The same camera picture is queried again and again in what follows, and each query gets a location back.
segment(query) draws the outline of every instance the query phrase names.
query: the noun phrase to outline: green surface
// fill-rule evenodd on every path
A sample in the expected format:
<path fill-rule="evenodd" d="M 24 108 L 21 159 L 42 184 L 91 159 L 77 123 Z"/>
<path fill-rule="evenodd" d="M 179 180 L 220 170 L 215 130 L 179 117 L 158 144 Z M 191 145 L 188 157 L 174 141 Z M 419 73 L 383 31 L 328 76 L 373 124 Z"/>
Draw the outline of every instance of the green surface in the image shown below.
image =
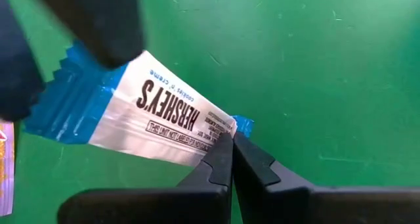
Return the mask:
<path fill-rule="evenodd" d="M 70 37 L 11 0 L 52 78 Z M 321 185 L 420 185 L 420 0 L 142 0 L 148 50 L 251 136 Z M 14 213 L 54 223 L 69 195 L 174 186 L 191 168 L 21 133 Z M 240 223 L 234 202 L 233 223 Z"/>

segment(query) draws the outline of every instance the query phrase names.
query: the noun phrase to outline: black plastic part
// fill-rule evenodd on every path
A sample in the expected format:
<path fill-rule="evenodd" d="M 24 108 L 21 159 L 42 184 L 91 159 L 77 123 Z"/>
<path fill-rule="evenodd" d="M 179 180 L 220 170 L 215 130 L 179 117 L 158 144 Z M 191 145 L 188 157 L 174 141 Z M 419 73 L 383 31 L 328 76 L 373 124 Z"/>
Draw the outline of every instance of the black plastic part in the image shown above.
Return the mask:
<path fill-rule="evenodd" d="M 277 161 L 268 172 L 269 161 L 236 133 L 234 180 L 245 224 L 420 223 L 419 189 L 317 187 Z M 276 180 L 273 174 L 280 182 L 271 182 Z"/>
<path fill-rule="evenodd" d="M 0 0 L 0 119 L 30 115 L 44 83 L 7 0 Z"/>
<path fill-rule="evenodd" d="M 58 222 L 230 223 L 232 150 L 231 136 L 221 135 L 176 188 L 104 189 L 79 193 L 61 205 Z"/>
<path fill-rule="evenodd" d="M 96 59 L 117 68 L 144 49 L 137 0 L 44 0 Z"/>

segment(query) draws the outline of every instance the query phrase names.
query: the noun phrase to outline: candy bar wrapper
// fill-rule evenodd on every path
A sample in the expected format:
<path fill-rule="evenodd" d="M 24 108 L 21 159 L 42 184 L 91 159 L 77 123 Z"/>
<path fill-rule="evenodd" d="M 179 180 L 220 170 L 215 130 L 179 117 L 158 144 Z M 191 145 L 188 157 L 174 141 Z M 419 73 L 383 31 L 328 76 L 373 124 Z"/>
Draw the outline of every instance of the candy bar wrapper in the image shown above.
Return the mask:
<path fill-rule="evenodd" d="M 109 72 L 79 42 L 67 50 L 32 116 L 29 133 L 194 166 L 220 133 L 248 134 L 148 51 Z"/>
<path fill-rule="evenodd" d="M 13 123 L 0 122 L 0 217 L 12 213 L 14 183 Z"/>

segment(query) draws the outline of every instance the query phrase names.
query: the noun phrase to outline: green table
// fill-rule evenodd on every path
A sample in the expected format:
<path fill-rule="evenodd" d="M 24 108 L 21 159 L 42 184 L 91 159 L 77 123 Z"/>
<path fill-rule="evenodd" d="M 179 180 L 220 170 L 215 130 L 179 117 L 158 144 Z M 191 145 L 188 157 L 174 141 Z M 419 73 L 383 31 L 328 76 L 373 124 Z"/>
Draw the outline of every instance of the green table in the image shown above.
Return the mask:
<path fill-rule="evenodd" d="M 11 0 L 46 80 L 71 37 Z M 148 50 L 320 185 L 420 185 L 420 0 L 142 0 Z M 169 187 L 192 168 L 21 132 L 14 213 L 54 223 L 98 187 Z M 240 223 L 234 201 L 233 223 Z"/>

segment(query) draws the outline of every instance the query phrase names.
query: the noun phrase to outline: black object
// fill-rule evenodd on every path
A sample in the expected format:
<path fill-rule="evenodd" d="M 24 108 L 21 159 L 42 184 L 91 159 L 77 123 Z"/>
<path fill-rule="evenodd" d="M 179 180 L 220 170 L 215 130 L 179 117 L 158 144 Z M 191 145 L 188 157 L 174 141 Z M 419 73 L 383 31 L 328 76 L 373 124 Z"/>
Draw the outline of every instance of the black object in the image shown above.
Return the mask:
<path fill-rule="evenodd" d="M 16 121 L 44 89 L 32 52 L 7 0 L 0 0 L 0 118 Z"/>
<path fill-rule="evenodd" d="M 67 200 L 59 223 L 229 223 L 233 141 L 220 136 L 176 188 L 88 190 Z"/>
<path fill-rule="evenodd" d="M 51 10 L 110 69 L 144 49 L 137 0 L 44 0 Z"/>
<path fill-rule="evenodd" d="M 232 139 L 223 134 L 173 189 L 91 190 L 66 201 L 59 223 L 229 223 Z M 317 187 L 242 133 L 234 137 L 233 174 L 247 223 L 420 223 L 419 189 Z"/>

